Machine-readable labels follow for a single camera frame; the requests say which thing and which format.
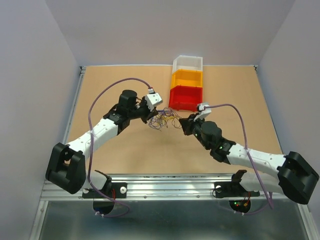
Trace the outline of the aluminium frame rail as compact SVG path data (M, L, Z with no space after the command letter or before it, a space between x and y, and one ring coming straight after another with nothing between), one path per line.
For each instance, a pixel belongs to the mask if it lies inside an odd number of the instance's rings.
M119 201L191 201L191 200L243 200L243 196L216 198L213 195L218 183L229 182L232 174L177 174L177 175L111 175L112 183L127 183L126 198ZM103 201L103 198L83 198L81 188L75 194L70 194L49 181L43 184L41 201Z

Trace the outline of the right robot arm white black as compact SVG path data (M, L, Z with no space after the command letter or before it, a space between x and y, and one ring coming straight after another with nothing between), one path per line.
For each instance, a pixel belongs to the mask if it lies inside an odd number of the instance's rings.
M309 203L320 176L301 154L294 151L287 155L272 154L245 148L224 138L215 122L196 114L181 118L179 122L183 133L195 136L216 161L257 171L235 173L229 186L233 194L266 191L283 194L298 204Z

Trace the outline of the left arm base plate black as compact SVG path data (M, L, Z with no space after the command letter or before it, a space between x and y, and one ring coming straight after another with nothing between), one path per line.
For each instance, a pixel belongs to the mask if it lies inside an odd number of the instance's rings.
M99 190L104 195L113 199L125 199L127 197L127 183L126 182L106 182ZM100 193L93 188L85 189L82 192L83 199L105 199Z

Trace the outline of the yellow plastic bin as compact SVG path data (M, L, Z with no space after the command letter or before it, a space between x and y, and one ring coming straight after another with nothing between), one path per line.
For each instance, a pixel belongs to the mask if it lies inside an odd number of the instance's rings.
M173 89L176 86L202 88L203 72L187 69L177 70L171 76L170 88Z

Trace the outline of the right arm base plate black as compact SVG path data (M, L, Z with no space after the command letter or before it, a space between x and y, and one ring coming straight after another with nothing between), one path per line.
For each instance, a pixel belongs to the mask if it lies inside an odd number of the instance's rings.
M245 190L240 183L231 181L219 181L215 183L213 190L216 198L235 198L235 197L259 197L258 191Z

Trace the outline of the white plastic bin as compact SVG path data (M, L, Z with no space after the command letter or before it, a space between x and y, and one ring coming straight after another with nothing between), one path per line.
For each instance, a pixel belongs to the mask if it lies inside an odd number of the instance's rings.
M178 70L202 71L203 58L200 56L179 55L173 60L172 73L174 74Z

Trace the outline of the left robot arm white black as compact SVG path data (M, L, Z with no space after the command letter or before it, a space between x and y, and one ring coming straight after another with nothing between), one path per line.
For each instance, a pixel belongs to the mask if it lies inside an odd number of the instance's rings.
M101 171L92 172L93 152L119 135L132 120L141 119L147 123L158 114L156 107L162 102L153 89L149 89L141 100L135 91L123 90L118 103L89 131L67 144L59 142L53 147L46 180L70 194L85 188L94 189L100 197L108 196L111 179Z

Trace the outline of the red plastic bin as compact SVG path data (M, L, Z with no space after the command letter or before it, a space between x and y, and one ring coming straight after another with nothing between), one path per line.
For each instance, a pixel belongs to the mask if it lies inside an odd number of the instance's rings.
M197 111L203 102L203 88L177 85L170 90L168 107L174 110Z

